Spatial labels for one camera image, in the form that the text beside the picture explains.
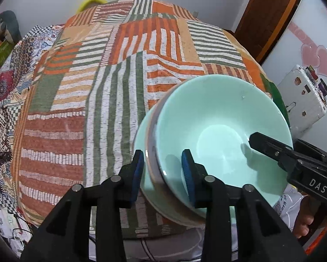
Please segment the person's right hand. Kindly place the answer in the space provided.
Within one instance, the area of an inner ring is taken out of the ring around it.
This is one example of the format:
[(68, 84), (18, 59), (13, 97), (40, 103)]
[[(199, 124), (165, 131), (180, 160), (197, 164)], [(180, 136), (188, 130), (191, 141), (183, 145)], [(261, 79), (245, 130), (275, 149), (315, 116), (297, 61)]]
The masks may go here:
[(315, 214), (319, 209), (320, 202), (311, 196), (305, 196), (300, 203), (300, 210), (296, 217), (292, 233), (296, 238), (301, 238), (309, 233), (309, 226), (315, 220)]

